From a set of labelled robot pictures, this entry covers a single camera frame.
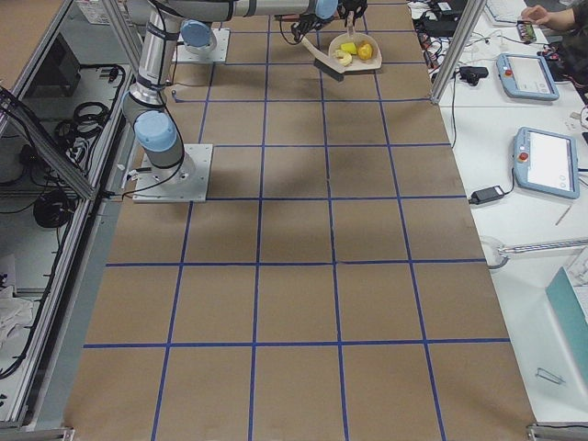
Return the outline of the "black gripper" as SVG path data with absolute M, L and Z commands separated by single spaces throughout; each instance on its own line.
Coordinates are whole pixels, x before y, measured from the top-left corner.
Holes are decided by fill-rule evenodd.
M 303 14 L 299 16 L 297 22 L 293 24 L 293 36 L 304 37 L 312 30 L 318 30 L 322 27 L 322 20 L 315 14 Z
M 353 15 L 353 20 L 364 16 L 368 8 L 367 0 L 339 0 L 338 15 L 340 18 L 347 20 Z

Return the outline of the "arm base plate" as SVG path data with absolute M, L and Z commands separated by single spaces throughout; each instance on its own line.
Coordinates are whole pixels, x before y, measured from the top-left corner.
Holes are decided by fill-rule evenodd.
M 208 46 L 193 46 L 185 44 L 183 36 L 176 44 L 173 61 L 179 64 L 226 62 L 231 30 L 229 28 L 214 28 L 211 42 Z
M 132 200 L 136 203 L 205 202 L 212 155 L 211 144 L 189 143 L 185 145 L 183 163 L 164 170 L 154 167 L 145 153 L 141 166 L 148 171 L 138 173 Z

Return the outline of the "person hand at desk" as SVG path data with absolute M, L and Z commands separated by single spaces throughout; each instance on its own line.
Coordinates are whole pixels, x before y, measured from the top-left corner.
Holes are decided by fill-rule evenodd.
M 520 17 L 538 26 L 554 28 L 552 21 L 555 15 L 543 6 L 528 6 L 521 12 Z

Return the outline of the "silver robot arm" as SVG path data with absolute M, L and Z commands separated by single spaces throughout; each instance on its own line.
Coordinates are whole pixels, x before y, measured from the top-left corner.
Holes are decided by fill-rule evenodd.
M 318 30 L 341 17 L 352 23 L 362 17 L 367 1 L 171 1 L 170 6 L 183 17 L 180 35 L 184 43 L 194 48 L 204 48 L 212 42 L 213 22 L 230 21 L 233 17 L 297 16 L 291 26 L 294 43 L 298 44 L 311 30 Z
M 298 15 L 330 21 L 338 1 L 129 1 L 130 19 L 145 27 L 136 82 L 124 99 L 125 117 L 162 181 L 178 175 L 185 149 L 165 110 L 164 89 L 179 38 L 196 47 L 211 42 L 212 22 L 233 17 Z

